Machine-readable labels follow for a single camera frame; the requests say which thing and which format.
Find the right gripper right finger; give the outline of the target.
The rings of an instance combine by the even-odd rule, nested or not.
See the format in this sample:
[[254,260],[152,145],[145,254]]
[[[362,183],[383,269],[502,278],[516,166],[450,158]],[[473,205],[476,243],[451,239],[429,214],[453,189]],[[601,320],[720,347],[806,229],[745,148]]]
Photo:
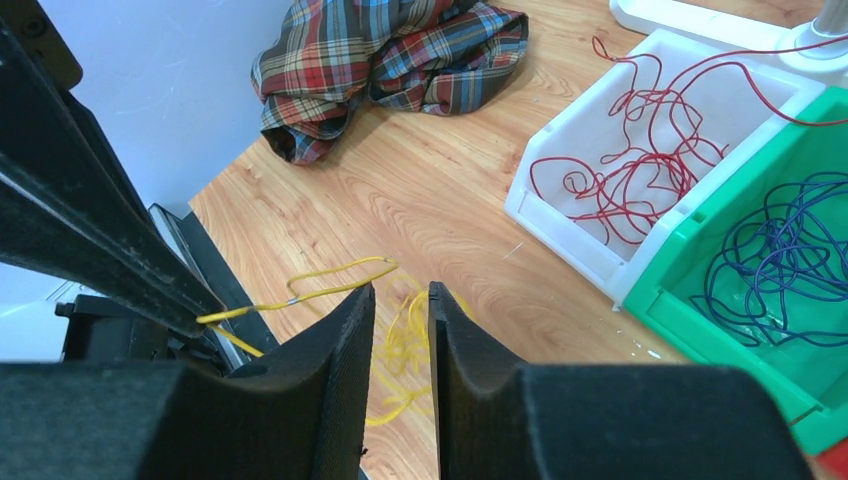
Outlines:
[[532,364],[429,287],[443,479],[810,479],[774,400],[747,372]]

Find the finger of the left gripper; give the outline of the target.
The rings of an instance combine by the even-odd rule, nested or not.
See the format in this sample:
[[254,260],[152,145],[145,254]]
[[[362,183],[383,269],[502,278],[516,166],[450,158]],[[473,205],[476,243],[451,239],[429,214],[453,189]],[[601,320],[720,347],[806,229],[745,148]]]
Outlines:
[[1,259],[188,337],[218,297],[167,246],[94,115],[1,20]]

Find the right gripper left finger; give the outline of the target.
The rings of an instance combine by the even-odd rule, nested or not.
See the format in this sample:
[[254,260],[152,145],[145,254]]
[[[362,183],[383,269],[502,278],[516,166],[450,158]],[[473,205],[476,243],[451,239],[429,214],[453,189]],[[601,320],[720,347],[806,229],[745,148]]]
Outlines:
[[1,368],[5,479],[356,479],[375,292],[218,377],[185,361]]

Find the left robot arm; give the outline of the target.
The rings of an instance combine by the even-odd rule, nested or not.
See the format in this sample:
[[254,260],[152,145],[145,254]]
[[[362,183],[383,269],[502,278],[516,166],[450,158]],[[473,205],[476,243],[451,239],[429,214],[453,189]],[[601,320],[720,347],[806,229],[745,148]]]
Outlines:
[[1,5],[1,259],[89,286],[70,303],[1,315],[1,359],[157,360],[195,355],[214,370],[241,363],[197,326],[153,320],[173,309],[147,286],[204,292],[181,263],[93,113],[72,94],[82,70],[35,1]]

